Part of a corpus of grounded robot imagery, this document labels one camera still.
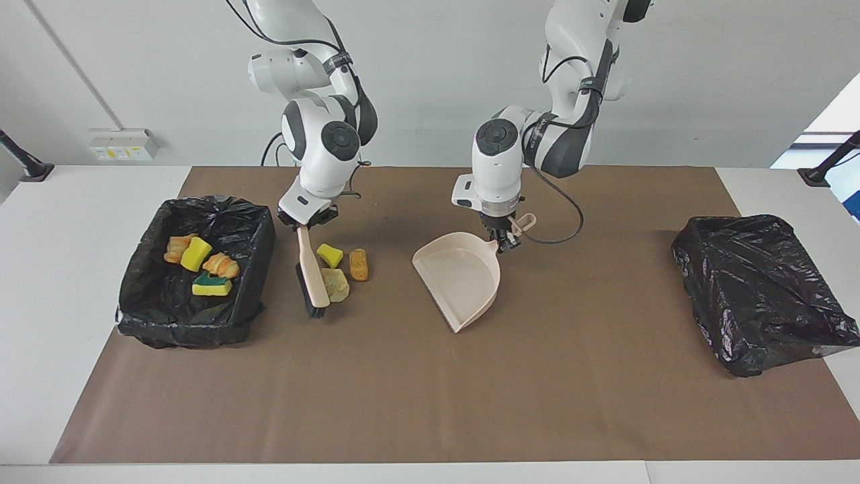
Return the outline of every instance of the beige dustpan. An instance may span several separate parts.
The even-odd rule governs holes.
[[[526,214],[511,219],[514,234],[532,228],[537,219]],[[487,312],[499,290],[499,243],[471,233],[449,233],[425,245],[412,257],[412,265],[436,300],[436,306],[454,332],[460,332]]]

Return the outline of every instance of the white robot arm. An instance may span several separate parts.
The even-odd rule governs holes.
[[[556,0],[546,22],[541,80],[552,111],[518,106],[499,111],[477,131],[471,175],[457,180],[451,200],[481,213],[500,252],[519,245],[510,219],[519,203],[523,163],[553,177],[577,173],[588,157],[603,100],[620,99],[625,72],[610,78],[622,24],[639,22],[653,0]]]
[[[288,101],[281,119],[284,141],[302,164],[279,202],[290,226],[324,224],[359,165],[359,149],[377,131],[377,115],[335,25],[311,0],[243,0],[256,33],[287,49],[257,54],[249,76],[260,90]],[[334,88],[333,96],[310,91]]]

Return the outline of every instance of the brown paper table covering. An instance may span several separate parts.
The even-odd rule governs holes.
[[[273,211],[294,169],[194,168],[180,196]],[[110,335],[52,462],[506,462],[860,458],[860,423],[821,360],[733,378],[703,341],[670,244],[693,216],[737,215],[707,168],[587,167],[561,185],[586,228],[501,258],[493,307],[453,334],[411,265],[445,233],[454,169],[371,168],[311,231],[368,250],[372,278],[309,320],[294,234],[278,243],[251,339],[152,350]],[[573,209],[530,173],[533,234]]]

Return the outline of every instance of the black trash bag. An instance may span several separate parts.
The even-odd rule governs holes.
[[[702,334],[733,375],[860,346],[857,322],[785,220],[695,218],[672,248]]]
[[[200,273],[164,261],[170,237],[197,233],[239,264],[225,297],[195,296]],[[122,334],[153,348],[241,343],[260,303],[274,249],[268,207],[241,198],[207,196],[168,200],[156,212],[128,264],[120,289],[117,323]]]

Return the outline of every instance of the white tabletop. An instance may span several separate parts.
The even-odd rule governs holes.
[[[793,171],[719,170],[744,215],[791,223],[849,314],[860,314],[860,226]],[[114,327],[128,258],[187,167],[59,166],[0,205],[0,482],[855,482],[860,462],[559,462],[434,465],[48,466]],[[76,281],[85,271],[87,286]],[[32,351],[39,341],[38,351]],[[860,350],[827,358],[860,415]]]

